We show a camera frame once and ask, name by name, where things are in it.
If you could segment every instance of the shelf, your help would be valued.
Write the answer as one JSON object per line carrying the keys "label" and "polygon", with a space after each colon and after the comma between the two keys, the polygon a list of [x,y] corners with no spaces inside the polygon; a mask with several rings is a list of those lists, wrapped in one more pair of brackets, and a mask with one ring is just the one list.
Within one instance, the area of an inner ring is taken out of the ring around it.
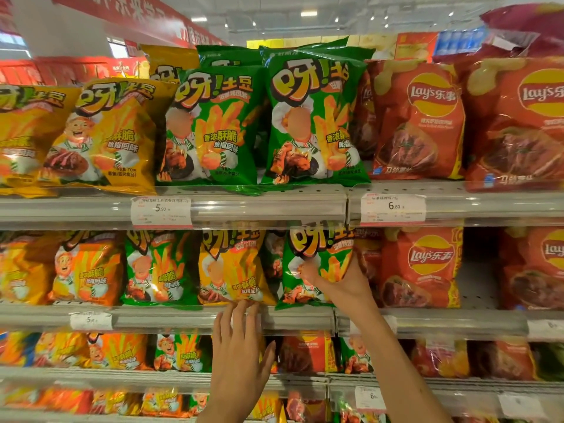
{"label": "shelf", "polygon": [[[451,416],[504,417],[498,396],[512,393],[539,399],[549,421],[560,422],[564,419],[564,383],[561,382],[518,382],[479,378],[427,378],[426,382]],[[379,384],[373,375],[333,375],[330,378],[329,398],[333,404],[342,398],[352,407],[356,407],[356,386],[379,387]]]}
{"label": "shelf", "polygon": [[[58,189],[60,197],[0,199],[1,230],[132,228],[131,199],[94,188]],[[189,197],[194,228],[289,228],[342,226],[347,195],[342,185],[280,186],[259,196],[221,187],[157,187],[166,197]]]}
{"label": "shelf", "polygon": [[[53,384],[71,389],[123,389],[144,392],[148,387],[175,387],[181,394],[209,392],[211,374],[180,371],[92,370],[84,368],[18,368],[0,367],[0,380],[17,386],[48,387]],[[324,377],[271,375],[267,392],[277,392],[287,398],[291,391],[299,391],[308,399],[327,398],[328,380]]]}
{"label": "shelf", "polygon": [[[26,409],[0,408],[0,421],[19,423],[196,423],[195,418],[173,419],[170,417],[132,417],[110,414],[95,416],[88,414],[65,414]],[[244,423],[257,423],[257,420],[245,420]]]}
{"label": "shelf", "polygon": [[[444,337],[466,340],[499,340],[523,337],[529,341],[564,341],[564,311],[497,310],[497,281],[490,263],[464,261],[457,277],[460,309],[386,308],[382,313],[395,317],[398,338]],[[337,331],[350,334],[350,321],[339,311]],[[555,321],[557,329],[530,332],[530,321]]]}
{"label": "shelf", "polygon": [[[108,312],[112,314],[115,332],[137,333],[193,333],[211,334],[217,313],[223,306],[192,306],[172,308],[169,306],[101,307],[88,304],[57,305],[0,305],[0,327],[8,330],[69,331],[70,314],[81,312]],[[262,308],[262,328],[268,335],[292,335],[299,330],[326,331],[335,334],[335,316],[330,307],[294,307],[275,311],[273,307]]]}
{"label": "shelf", "polygon": [[349,190],[350,227],[360,226],[360,202],[366,193],[425,196],[427,217],[421,226],[564,224],[564,193],[559,191],[469,193],[461,181],[413,180],[372,182]]}

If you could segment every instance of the price tag holder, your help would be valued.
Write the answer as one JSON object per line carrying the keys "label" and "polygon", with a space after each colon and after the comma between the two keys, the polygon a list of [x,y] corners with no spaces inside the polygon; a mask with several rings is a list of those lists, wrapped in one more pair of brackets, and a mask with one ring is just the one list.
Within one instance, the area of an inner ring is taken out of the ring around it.
{"label": "price tag holder", "polygon": [[379,387],[356,386],[354,389],[356,409],[386,412],[386,404]]}
{"label": "price tag holder", "polygon": [[140,196],[131,199],[131,224],[139,229],[193,228],[189,197]]}
{"label": "price tag holder", "polygon": [[74,331],[112,331],[112,314],[107,312],[80,312],[70,314]]}
{"label": "price tag holder", "polygon": [[362,227],[419,224],[426,217],[427,200],[421,194],[366,193],[360,200]]}
{"label": "price tag holder", "polygon": [[498,396],[501,410],[510,419],[546,419],[540,399],[530,395],[503,393]]}
{"label": "price tag holder", "polygon": [[[384,319],[386,320],[387,324],[390,325],[391,330],[394,332],[394,334],[398,334],[398,318],[396,318],[395,316],[391,316],[391,315],[384,315]],[[356,335],[356,334],[360,334],[360,329],[358,329],[358,327],[353,323],[353,321],[350,321],[350,328],[349,328],[349,334],[352,335]]]}
{"label": "price tag holder", "polygon": [[531,340],[564,341],[564,320],[527,320],[528,338]]}

